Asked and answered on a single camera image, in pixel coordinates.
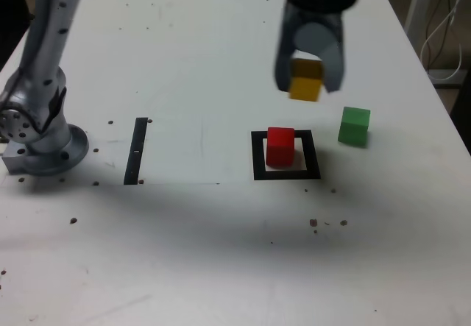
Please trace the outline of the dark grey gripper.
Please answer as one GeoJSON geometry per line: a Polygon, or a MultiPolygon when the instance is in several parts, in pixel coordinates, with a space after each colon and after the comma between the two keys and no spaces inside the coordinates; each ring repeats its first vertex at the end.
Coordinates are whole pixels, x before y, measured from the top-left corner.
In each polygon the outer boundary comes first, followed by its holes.
{"type": "Polygon", "coordinates": [[[316,13],[285,4],[275,57],[277,88],[280,91],[289,90],[291,57],[298,50],[318,57],[323,66],[326,91],[339,91],[344,78],[343,36],[341,14],[316,13]]]}

